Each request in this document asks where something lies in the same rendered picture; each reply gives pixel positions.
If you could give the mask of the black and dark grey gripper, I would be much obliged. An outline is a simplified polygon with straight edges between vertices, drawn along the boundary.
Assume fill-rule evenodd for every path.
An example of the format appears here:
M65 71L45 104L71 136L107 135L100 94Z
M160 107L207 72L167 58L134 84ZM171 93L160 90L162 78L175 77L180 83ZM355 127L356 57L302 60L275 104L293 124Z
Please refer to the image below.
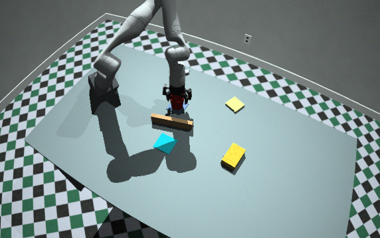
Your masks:
M169 89L168 92L166 92L167 89ZM164 86L163 86L163 95L166 95L166 100L167 101L169 101L170 96L172 94L173 95L178 95L178 96L181 96L182 98L184 98L185 99L185 105L188 103L188 100L191 100L191 97L192 97L191 89L189 89L189 90L185 89L185 84L183 86L181 86L181 87L173 87L170 84L169 84L169 86L167 86L166 84L164 84Z

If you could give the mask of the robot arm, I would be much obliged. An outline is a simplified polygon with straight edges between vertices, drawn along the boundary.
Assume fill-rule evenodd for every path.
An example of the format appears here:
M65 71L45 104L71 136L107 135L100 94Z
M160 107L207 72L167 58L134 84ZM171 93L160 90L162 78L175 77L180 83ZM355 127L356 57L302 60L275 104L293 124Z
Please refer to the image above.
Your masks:
M114 79L113 75L121 66L121 60L110 53L112 49L140 36L160 7L162 7L165 37L167 41L178 43L177 46L165 50L169 64L169 83L173 87L185 84L185 76L189 75L189 70L185 69L182 61L189 59L190 51L181 33L175 0L146 0L130 14L94 61L94 68L97 70L94 82L99 88L108 88Z

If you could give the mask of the yellow sponge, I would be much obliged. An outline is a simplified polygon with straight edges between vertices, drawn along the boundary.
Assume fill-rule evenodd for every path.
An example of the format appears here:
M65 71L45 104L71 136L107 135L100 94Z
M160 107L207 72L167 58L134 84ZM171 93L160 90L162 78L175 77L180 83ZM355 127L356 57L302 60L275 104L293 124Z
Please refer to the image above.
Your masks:
M234 170L245 151L245 149L233 143L221 160L221 163Z

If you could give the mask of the pale yellow square pad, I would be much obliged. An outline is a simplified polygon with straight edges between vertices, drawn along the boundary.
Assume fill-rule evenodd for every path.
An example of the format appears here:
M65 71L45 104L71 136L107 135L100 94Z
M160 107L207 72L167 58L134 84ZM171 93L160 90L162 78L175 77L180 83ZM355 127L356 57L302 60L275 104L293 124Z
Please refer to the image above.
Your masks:
M237 112L238 110L240 110L244 104L239 100L237 99L236 97L233 97L232 99L230 99L228 102L225 103L232 111L234 112Z

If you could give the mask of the red cup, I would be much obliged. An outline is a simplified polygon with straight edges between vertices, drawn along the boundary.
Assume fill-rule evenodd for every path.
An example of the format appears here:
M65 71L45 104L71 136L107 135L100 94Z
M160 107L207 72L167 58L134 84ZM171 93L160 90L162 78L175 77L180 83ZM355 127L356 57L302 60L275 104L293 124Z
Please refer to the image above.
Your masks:
M182 98L181 96L173 95L172 94L170 96L170 101L171 101L171 107L172 107L172 109L174 109L174 110L180 110L180 109L182 109L184 98Z

